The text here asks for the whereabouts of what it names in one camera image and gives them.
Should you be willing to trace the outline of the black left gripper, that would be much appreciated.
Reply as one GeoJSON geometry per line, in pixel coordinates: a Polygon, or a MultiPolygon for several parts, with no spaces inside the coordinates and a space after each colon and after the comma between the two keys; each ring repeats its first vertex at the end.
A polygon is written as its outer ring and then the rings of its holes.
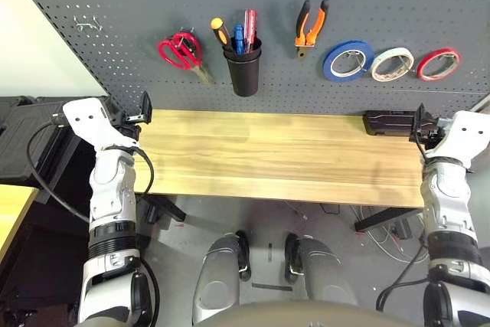
{"type": "MultiPolygon", "coordinates": [[[[116,130],[131,139],[139,138],[141,127],[136,123],[128,123],[126,121],[126,114],[120,107],[116,105],[112,97],[104,96],[103,104],[105,105],[106,111],[108,112],[108,118],[111,122],[111,125],[116,130]]],[[[144,91],[142,94],[141,115],[142,121],[146,124],[150,124],[150,122],[152,121],[152,102],[147,91],[144,91]]]]}

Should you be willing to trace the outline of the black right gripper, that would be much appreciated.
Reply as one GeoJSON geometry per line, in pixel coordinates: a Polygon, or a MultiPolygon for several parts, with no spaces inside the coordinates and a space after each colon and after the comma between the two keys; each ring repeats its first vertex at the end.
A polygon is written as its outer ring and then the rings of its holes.
{"type": "Polygon", "coordinates": [[[424,149],[434,149],[446,135],[448,119],[424,118],[425,113],[425,106],[421,103],[413,114],[409,140],[420,142],[424,149]]]}

